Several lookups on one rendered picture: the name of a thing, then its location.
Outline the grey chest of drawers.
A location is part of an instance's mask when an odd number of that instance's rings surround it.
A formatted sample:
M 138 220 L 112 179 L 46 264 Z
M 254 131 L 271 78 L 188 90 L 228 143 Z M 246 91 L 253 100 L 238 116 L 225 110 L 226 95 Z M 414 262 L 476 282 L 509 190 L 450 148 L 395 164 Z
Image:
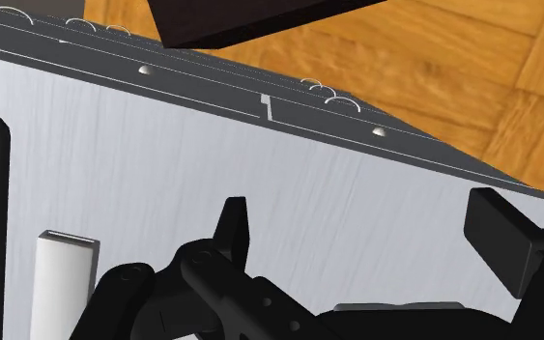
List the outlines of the grey chest of drawers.
M 463 233 L 490 186 L 544 228 L 544 192 L 357 97 L 124 27 L 0 0 L 0 118 L 10 128 L 5 340 L 29 340 L 44 230 L 100 242 L 100 270 L 165 267 L 248 204 L 246 269 L 310 311 L 517 301 Z

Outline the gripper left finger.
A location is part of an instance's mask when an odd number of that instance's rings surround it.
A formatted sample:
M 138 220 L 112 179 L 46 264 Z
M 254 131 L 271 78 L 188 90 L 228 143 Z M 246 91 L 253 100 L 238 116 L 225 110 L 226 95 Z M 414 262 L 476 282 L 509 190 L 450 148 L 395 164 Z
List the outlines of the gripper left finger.
M 213 237 L 182 245 L 167 268 L 108 270 L 70 340 L 334 340 L 271 281 L 245 274 L 248 247 L 246 201 L 229 197 Z

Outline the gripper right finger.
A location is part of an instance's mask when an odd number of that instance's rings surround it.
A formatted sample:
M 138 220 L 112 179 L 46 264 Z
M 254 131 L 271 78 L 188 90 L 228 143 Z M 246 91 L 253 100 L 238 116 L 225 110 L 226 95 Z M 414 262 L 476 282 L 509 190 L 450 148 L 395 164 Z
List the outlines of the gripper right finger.
M 493 188 L 470 191 L 464 235 L 520 304 L 504 340 L 544 340 L 544 229 Z

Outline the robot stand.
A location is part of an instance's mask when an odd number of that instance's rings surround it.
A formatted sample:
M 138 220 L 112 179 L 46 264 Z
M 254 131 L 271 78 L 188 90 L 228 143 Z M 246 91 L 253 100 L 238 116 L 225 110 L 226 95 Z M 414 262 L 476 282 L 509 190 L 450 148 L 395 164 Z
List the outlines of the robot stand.
M 221 49 L 386 0 L 147 0 L 166 48 Z

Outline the white rounded block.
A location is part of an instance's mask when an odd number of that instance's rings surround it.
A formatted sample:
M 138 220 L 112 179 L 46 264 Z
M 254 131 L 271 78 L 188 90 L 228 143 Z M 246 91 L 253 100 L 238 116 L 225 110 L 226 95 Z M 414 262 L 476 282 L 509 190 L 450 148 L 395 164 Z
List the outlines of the white rounded block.
M 37 238 L 30 340 L 69 340 L 95 288 L 100 242 L 45 230 Z

